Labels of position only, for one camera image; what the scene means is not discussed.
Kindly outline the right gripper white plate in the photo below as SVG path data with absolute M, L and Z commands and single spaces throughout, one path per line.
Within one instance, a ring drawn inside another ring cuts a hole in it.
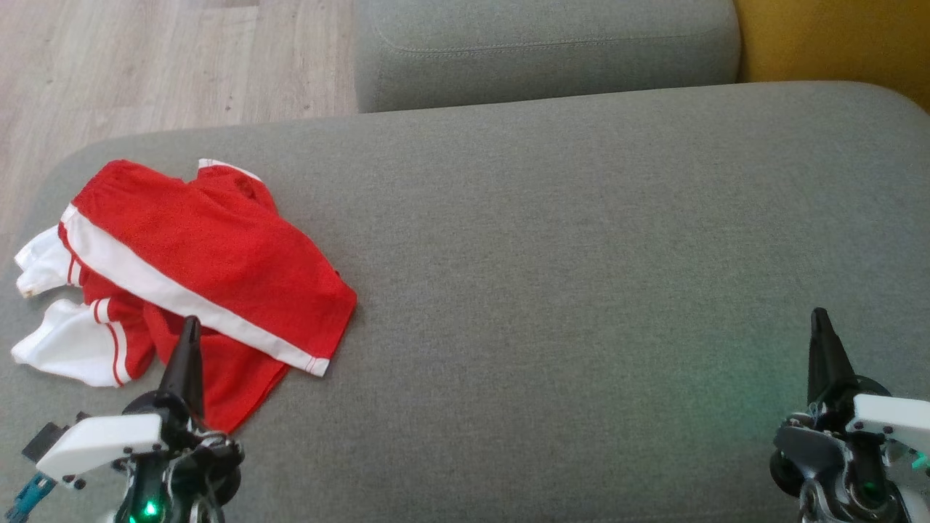
M 770 474 L 799 503 L 799 522 L 926 522 L 928 503 L 898 486 L 892 464 L 928 470 L 928 403 L 857 376 L 822 307 L 811 314 L 808 404 L 782 421 Z

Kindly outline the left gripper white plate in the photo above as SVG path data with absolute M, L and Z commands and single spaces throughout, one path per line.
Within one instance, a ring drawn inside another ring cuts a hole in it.
M 241 484 L 245 450 L 203 420 L 201 322 L 184 318 L 158 392 L 120 415 L 87 416 L 63 430 L 36 469 L 55 480 L 112 466 L 126 489 L 110 522 L 223 522 Z

